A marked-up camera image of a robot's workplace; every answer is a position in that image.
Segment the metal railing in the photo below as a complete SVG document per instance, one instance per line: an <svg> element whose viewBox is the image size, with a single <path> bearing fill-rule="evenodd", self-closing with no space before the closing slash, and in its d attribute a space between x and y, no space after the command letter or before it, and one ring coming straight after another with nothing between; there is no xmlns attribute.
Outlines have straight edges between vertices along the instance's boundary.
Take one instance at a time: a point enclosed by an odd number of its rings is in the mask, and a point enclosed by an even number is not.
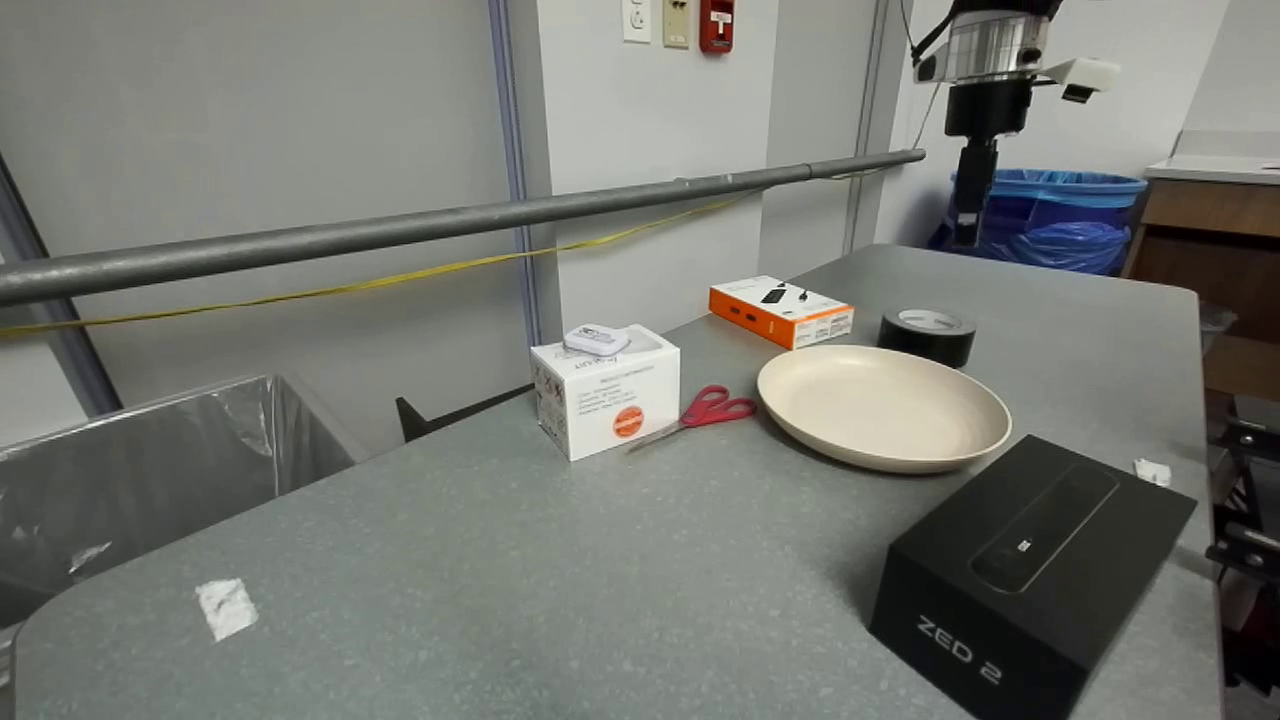
<svg viewBox="0 0 1280 720"><path fill-rule="evenodd" d="M378 221L349 221L349 222L273 229L273 233L245 233L245 234L208 234L208 238L175 238L175 242L150 242L150 246L24 258L24 265L0 268L0 305L35 305L35 299L88 297L88 292L111 292L111 288L168 285L190 274L298 265L317 257L349 257L349 251L427 242L427 238L473 234L473 233L604 214L626 207L764 193L776 185L831 180L831 176L895 166L916 161L926 161L926 151L909 147L909 151L879 151L879 156L852 156L852 161L783 164L783 166L693 176L693 180L669 180L669 185L543 195L525 203L439 207L439 213L413 213L413 214L378 214Z"/></svg>

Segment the white paper scrap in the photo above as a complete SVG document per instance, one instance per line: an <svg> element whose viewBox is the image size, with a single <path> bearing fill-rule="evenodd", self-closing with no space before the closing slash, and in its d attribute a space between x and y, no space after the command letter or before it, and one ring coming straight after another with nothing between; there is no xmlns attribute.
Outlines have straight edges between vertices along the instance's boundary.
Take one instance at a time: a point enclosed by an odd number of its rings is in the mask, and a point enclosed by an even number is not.
<svg viewBox="0 0 1280 720"><path fill-rule="evenodd" d="M240 580L208 580L195 599L218 644L255 624L255 605Z"/></svg>
<svg viewBox="0 0 1280 720"><path fill-rule="evenodd" d="M1155 459L1135 459L1134 464L1134 476L1155 485L1155 487L1167 487L1173 485L1173 469L1167 464L1155 464Z"/></svg>

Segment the beige plate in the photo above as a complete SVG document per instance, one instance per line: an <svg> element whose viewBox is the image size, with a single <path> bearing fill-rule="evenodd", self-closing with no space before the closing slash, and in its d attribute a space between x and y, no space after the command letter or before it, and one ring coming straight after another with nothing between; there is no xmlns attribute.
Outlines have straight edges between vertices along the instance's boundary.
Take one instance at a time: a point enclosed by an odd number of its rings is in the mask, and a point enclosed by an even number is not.
<svg viewBox="0 0 1280 720"><path fill-rule="evenodd" d="M950 472L995 451L1012 433L992 389L887 347L783 350L760 369L756 389L802 442L879 472Z"/></svg>

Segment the light switch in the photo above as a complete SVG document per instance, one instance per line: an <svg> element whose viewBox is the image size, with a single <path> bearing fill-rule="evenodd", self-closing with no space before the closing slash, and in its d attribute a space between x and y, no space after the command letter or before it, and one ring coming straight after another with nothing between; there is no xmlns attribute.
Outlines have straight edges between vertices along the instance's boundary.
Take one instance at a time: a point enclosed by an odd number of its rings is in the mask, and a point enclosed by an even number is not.
<svg viewBox="0 0 1280 720"><path fill-rule="evenodd" d="M626 0L626 38L652 43L652 0Z"/></svg>
<svg viewBox="0 0 1280 720"><path fill-rule="evenodd" d="M690 49L690 2L693 0L664 0L664 43Z"/></svg>

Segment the white box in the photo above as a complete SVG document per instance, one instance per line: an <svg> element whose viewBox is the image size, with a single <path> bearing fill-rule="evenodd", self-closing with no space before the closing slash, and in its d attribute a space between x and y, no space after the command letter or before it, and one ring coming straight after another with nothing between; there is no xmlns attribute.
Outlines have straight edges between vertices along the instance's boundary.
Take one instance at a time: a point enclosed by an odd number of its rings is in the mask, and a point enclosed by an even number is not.
<svg viewBox="0 0 1280 720"><path fill-rule="evenodd" d="M626 350L598 358L566 345L532 347L535 414L567 459L585 459L680 418L680 347L644 324Z"/></svg>

